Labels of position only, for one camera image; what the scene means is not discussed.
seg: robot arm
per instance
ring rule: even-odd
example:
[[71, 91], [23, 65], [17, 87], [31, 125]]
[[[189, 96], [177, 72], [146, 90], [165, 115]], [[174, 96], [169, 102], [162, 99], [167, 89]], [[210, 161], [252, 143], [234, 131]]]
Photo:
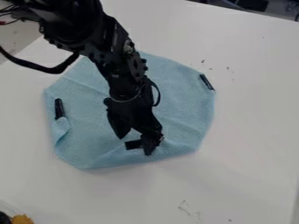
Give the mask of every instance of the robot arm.
[[[127, 143], [127, 149], [143, 147], [150, 155], [163, 136], [162, 125], [152, 113], [160, 96], [155, 104], [152, 87], [158, 88], [145, 75], [146, 59], [141, 59], [124, 28], [104, 13], [99, 0], [23, 0], [20, 4], [40, 17], [39, 31], [50, 44], [73, 52], [54, 72], [63, 71], [79, 54], [93, 61], [110, 87], [110, 98], [104, 103], [115, 134], [123, 138], [131, 128], [141, 132], [141, 140]], [[16, 59], [3, 48], [0, 53], [21, 66], [44, 72], [53, 69]]]

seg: blue cloth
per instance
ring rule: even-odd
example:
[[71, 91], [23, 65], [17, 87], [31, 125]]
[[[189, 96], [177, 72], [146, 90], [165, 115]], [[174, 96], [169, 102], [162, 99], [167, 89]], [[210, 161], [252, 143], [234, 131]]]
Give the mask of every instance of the blue cloth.
[[[131, 130], [117, 138], [107, 119], [103, 100], [108, 84], [95, 65], [81, 59], [66, 75], [45, 90], [52, 141], [57, 155], [78, 169], [131, 165], [191, 153], [199, 148], [213, 116], [215, 92], [201, 73], [175, 61], [142, 53], [147, 75], [160, 88], [162, 100], [154, 108], [165, 139], [152, 156], [141, 149], [126, 150], [125, 142], [140, 139]], [[55, 120], [54, 101], [63, 101], [66, 117]]]

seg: tabletop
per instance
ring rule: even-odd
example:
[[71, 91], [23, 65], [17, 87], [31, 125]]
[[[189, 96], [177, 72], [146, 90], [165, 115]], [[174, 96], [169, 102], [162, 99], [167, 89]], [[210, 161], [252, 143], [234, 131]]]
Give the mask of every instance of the tabletop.
[[[36, 223], [290, 223], [299, 158], [299, 24], [178, 0], [102, 0], [144, 52], [205, 73], [217, 91], [200, 150], [79, 171], [53, 152], [43, 90], [59, 75], [0, 66], [0, 199]], [[54, 66], [42, 38], [17, 56]]]

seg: wire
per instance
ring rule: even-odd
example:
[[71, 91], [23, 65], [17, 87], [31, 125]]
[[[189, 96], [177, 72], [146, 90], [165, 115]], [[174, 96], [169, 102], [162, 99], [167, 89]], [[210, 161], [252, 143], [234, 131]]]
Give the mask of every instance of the wire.
[[0, 53], [7, 59], [10, 60], [11, 62], [21, 66], [21, 67], [28, 67], [34, 70], [38, 70], [40, 72], [48, 73], [48, 74], [61, 74], [66, 70], [68, 66], [70, 66], [76, 59], [79, 58], [80, 54], [79, 52], [74, 52], [71, 56], [69, 56], [65, 61], [60, 63], [59, 65], [55, 67], [46, 67], [46, 66], [41, 66], [38, 64], [35, 64], [33, 62], [30, 62], [28, 60], [24, 59], [18, 59], [8, 52], [6, 52], [1, 46], [0, 46]]
[[0, 25], [11, 25], [11, 24], [13, 24], [13, 23], [16, 23], [18, 20], [20, 20], [20, 18], [17, 18], [17, 19], [15, 19], [15, 20], [12, 20], [12, 21], [10, 21], [10, 22], [8, 22], [8, 23], [4, 22], [4, 24], [0, 24]]
[[1, 14], [0, 17], [8, 16], [8, 15], [11, 15], [11, 14], [12, 14], [12, 12], [10, 12], [10, 13], [4, 13], [4, 14]]
[[9, 8], [13, 8], [13, 7], [16, 7], [16, 5], [15, 5], [15, 4], [11, 4], [11, 5], [9, 5], [9, 6], [5, 7], [5, 8], [2, 8], [2, 9], [0, 10], [0, 12], [3, 12], [3, 11], [5, 11], [5, 10], [8, 10]]

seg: yellow object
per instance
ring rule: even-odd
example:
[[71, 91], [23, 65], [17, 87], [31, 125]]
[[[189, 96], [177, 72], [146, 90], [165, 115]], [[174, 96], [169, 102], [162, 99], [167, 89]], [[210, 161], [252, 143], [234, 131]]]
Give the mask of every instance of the yellow object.
[[34, 224], [31, 218], [28, 218], [27, 215], [16, 215], [11, 220], [12, 224]]

